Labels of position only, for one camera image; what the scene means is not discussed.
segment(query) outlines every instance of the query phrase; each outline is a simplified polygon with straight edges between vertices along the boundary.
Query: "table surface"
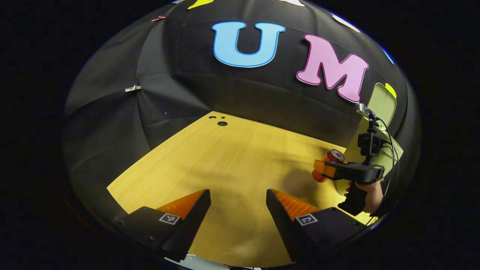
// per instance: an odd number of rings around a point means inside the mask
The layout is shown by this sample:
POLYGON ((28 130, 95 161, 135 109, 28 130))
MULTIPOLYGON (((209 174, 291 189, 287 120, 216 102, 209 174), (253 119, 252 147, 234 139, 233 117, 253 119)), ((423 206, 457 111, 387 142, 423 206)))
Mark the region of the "table surface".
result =
MULTIPOLYGON (((333 148, 345 151, 213 111, 150 151, 107 189, 128 213, 210 189, 212 203, 189 252, 234 266, 286 265, 291 260, 265 204, 266 191, 274 188, 320 209, 336 207, 345 197, 333 181, 312 178, 313 161, 333 148)), ((363 212, 354 218, 364 224, 370 219, 363 212)))

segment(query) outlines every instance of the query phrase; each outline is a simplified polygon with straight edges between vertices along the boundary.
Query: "hand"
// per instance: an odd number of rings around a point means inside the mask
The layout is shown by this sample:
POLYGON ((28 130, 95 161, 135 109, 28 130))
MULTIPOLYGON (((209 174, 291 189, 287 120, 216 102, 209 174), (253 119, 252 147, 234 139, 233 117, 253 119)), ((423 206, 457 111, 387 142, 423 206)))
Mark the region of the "hand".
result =
POLYGON ((375 213, 384 198, 380 182, 368 184, 355 182, 355 185, 357 186, 357 188, 367 192, 367 196, 365 197, 365 207, 363 208, 363 211, 370 214, 375 213))

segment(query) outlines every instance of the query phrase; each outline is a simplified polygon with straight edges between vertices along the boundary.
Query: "letter m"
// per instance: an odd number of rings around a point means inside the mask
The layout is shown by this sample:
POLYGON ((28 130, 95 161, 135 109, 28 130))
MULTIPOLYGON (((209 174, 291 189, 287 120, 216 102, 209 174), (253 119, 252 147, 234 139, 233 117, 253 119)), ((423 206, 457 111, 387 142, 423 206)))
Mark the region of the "letter m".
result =
POLYGON ((332 89, 346 77, 345 83, 337 89, 337 93, 351 102, 360 102, 360 89, 363 76, 368 69, 367 62, 355 54, 350 54, 340 63, 328 40, 314 35, 305 35, 305 39, 310 43, 310 52, 305 69, 297 72, 297 78, 317 86, 322 82, 318 76, 322 66, 328 89, 332 89))

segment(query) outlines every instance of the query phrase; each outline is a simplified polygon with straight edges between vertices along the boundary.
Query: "orange soft gripper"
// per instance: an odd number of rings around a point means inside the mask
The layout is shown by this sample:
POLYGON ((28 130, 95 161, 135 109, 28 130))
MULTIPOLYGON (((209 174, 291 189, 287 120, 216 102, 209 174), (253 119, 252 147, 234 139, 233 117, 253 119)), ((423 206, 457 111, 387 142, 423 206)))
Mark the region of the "orange soft gripper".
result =
POLYGON ((275 196, 278 198, 278 200, 282 204, 285 211, 287 211, 288 216, 290 216, 290 219, 292 221, 296 217, 300 217, 300 216, 304 216, 307 214, 320 211, 318 207, 313 206, 307 202, 304 202, 300 199, 292 197, 278 190, 275 190, 275 189, 271 189, 271 190, 273 191, 273 193, 275 193, 275 196))
POLYGON ((312 171, 312 177, 315 179, 315 181, 320 183, 324 183, 327 181, 327 178, 323 177, 322 173, 317 170, 312 171))
POLYGON ((205 189, 202 189, 180 199, 174 200, 173 202, 157 208, 157 210, 179 216, 182 220, 184 220, 204 191, 205 189))
POLYGON ((320 174, 323 173, 330 177, 334 177, 336 171, 335 167, 325 166, 325 162, 320 160, 315 160, 315 162, 313 163, 313 168, 320 172, 320 174))

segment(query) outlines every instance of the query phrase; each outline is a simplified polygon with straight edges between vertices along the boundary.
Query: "letter u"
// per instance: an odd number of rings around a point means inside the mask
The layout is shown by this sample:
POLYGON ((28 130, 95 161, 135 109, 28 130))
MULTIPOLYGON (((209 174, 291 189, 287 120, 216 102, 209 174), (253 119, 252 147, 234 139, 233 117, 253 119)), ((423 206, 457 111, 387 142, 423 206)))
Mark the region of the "letter u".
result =
POLYGON ((237 50, 239 31, 245 28, 242 22, 224 22, 212 26, 215 30, 213 52, 222 63, 234 67, 259 67, 268 64, 274 57, 278 34, 285 31, 285 27, 271 23, 256 23, 255 27, 262 31, 260 48, 256 53, 245 54, 237 50))

